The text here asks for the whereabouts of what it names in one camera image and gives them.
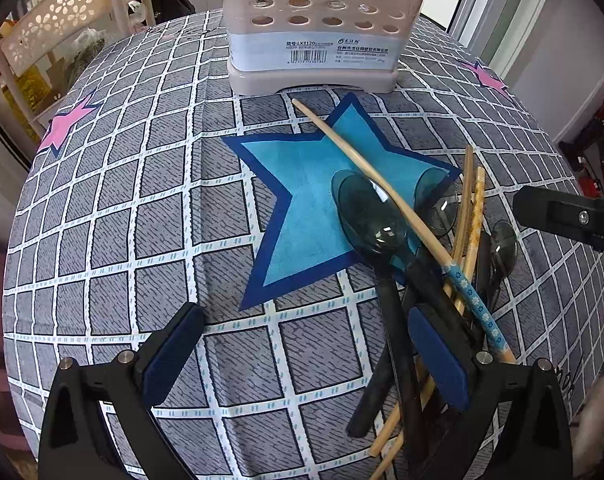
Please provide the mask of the yellow patterned chopstick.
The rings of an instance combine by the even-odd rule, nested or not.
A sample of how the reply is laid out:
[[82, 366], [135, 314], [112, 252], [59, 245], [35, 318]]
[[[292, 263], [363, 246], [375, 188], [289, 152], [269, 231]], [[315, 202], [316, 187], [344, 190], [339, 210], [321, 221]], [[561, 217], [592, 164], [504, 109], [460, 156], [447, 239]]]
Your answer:
[[[482, 231], [482, 218], [483, 218], [483, 209], [484, 209], [484, 195], [485, 195], [485, 177], [486, 172], [483, 168], [477, 168], [476, 176], [474, 179], [474, 191], [470, 194], [470, 198], [465, 200], [466, 202], [472, 203], [472, 219], [470, 220], [470, 227], [466, 232], [466, 243], [462, 244], [464, 248], [466, 248], [466, 253], [464, 254], [464, 259], [462, 260], [463, 266], [462, 271], [464, 277], [468, 279], [469, 283], [472, 282], [476, 257], [478, 248], [480, 247], [480, 231]], [[454, 298], [454, 307], [460, 314], [464, 313], [464, 310], [468, 310], [466, 308], [466, 300], [461, 299], [461, 292], [458, 292], [456, 298]], [[424, 382], [420, 391], [420, 400], [421, 400], [421, 408], [425, 408], [428, 400], [431, 399], [433, 391], [435, 390], [435, 382], [432, 376], [429, 376], [428, 379]], [[395, 408], [393, 408], [392, 414], [387, 421], [389, 424], [394, 422], [394, 425], [398, 423], [398, 416], [395, 416], [395, 412], [398, 413], [398, 403]], [[384, 474], [387, 469], [390, 468], [392, 460], [394, 460], [395, 456], [398, 454], [401, 449], [401, 444], [404, 443], [404, 437], [398, 436], [393, 446], [390, 448], [390, 451], [387, 453], [379, 466], [369, 479], [381, 479], [382, 474]]]

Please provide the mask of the grey checked tablecloth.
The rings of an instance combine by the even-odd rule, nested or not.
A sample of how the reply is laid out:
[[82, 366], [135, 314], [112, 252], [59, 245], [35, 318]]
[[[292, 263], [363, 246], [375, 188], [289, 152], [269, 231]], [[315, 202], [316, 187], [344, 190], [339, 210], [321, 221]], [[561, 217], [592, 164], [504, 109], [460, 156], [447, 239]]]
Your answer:
[[61, 360], [108, 363], [188, 301], [205, 333], [155, 410], [202, 479], [366, 479], [372, 437], [346, 424], [385, 341], [372, 271], [347, 244], [331, 179], [349, 166], [305, 116], [346, 119], [410, 180], [428, 158], [486, 172], [484, 226], [526, 184], [577, 183], [522, 102], [461, 44], [416, 22], [395, 89], [237, 96], [221, 13], [105, 48], [34, 158], [12, 224], [3, 330], [11, 395], [34, 453]]

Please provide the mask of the pink plastic utensil holder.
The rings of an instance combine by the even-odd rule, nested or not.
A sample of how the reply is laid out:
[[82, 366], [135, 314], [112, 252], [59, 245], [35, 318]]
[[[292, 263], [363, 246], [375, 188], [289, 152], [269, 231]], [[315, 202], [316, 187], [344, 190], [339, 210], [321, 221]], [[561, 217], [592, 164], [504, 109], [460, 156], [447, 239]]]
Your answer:
[[423, 0], [223, 0], [240, 96], [304, 86], [389, 93]]

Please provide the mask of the beige perforated storage trolley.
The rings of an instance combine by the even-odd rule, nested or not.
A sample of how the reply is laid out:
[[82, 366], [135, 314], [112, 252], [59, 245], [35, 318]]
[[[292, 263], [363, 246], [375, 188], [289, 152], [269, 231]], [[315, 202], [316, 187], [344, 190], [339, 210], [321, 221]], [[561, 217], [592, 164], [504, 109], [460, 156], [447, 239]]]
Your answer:
[[[53, 61], [55, 47], [81, 29], [111, 13], [119, 35], [130, 36], [134, 18], [128, 14], [128, 3], [134, 0], [42, 0], [0, 40], [0, 73], [22, 111], [26, 123], [38, 136], [45, 128], [40, 115], [34, 113], [18, 86], [18, 78], [44, 56]], [[151, 0], [142, 0], [144, 20], [153, 26], [155, 19]]]

